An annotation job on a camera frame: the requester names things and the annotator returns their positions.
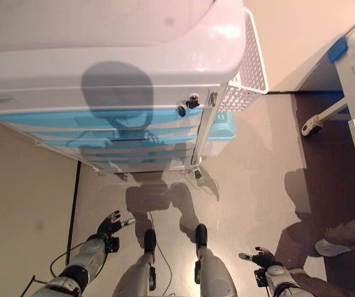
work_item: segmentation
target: wall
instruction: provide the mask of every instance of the wall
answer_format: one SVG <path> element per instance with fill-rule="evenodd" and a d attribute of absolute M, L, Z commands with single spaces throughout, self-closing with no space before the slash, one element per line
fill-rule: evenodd
<path fill-rule="evenodd" d="M 243 1 L 255 17 L 270 90 L 340 88 L 325 59 L 317 79 L 302 84 L 330 45 L 355 24 L 355 0 Z"/>
<path fill-rule="evenodd" d="M 67 246 L 75 174 L 76 161 L 0 125 L 0 296 L 20 296 L 33 274 L 50 279 Z"/>

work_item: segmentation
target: dark floor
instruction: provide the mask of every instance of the dark floor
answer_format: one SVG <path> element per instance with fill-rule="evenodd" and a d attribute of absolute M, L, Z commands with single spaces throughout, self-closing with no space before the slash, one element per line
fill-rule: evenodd
<path fill-rule="evenodd" d="M 339 93 L 296 95 L 299 127 L 341 97 Z M 325 228 L 355 220 L 355 150 L 345 121 L 328 121 L 321 132 L 301 140 L 312 235 L 319 237 Z M 355 252 L 325 258 L 325 267 L 329 282 L 355 293 Z"/>

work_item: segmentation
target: white shoe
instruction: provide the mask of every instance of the white shoe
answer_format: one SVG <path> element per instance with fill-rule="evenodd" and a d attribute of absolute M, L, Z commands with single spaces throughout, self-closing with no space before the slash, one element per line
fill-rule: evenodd
<path fill-rule="evenodd" d="M 321 239 L 320 241 L 315 243 L 315 249 L 319 254 L 325 257 L 335 257 L 344 252 L 353 251 L 350 247 L 343 246 L 341 244 L 329 243 L 325 239 Z"/>

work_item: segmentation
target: tiled floor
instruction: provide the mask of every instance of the tiled floor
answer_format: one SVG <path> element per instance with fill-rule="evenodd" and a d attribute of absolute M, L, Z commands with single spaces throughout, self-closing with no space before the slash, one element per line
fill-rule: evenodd
<path fill-rule="evenodd" d="M 167 294 L 199 296 L 192 242 L 198 222 L 208 227 L 208 247 L 225 262 L 239 296 L 266 295 L 256 286 L 256 266 L 237 256 L 255 246 L 276 251 L 288 267 L 305 263 L 311 276 L 325 279 L 323 258 L 317 257 L 312 245 L 326 227 L 355 218 L 355 212 L 349 211 L 355 210 L 355 155 L 346 124 L 331 123 L 319 136 L 302 142 L 296 115 L 304 121 L 327 104 L 328 97 L 317 95 L 258 99 L 235 114 L 237 137 L 219 156 L 203 160 L 204 176 L 199 181 L 183 172 L 130 174 L 123 181 L 115 175 L 99 176 L 84 166 L 73 245 L 92 234 L 113 210 L 120 209 L 123 218 L 133 213 L 138 219 L 136 226 L 118 233 L 120 251 L 110 255 L 85 295 L 112 293 L 124 271 L 142 254 L 142 236 L 151 225 L 149 212 L 173 272 Z M 326 132 L 326 127 L 333 129 Z M 343 157 L 330 161 L 336 151 Z M 159 251 L 155 267 L 157 289 L 151 295 L 160 296 L 170 274 Z"/>

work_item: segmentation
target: caster wheel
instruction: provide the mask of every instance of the caster wheel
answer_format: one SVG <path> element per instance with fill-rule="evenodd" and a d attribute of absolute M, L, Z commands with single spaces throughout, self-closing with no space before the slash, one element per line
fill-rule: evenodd
<path fill-rule="evenodd" d="M 304 137 L 310 137 L 321 131 L 323 125 L 317 121 L 317 116 L 310 118 L 301 128 L 301 134 Z"/>

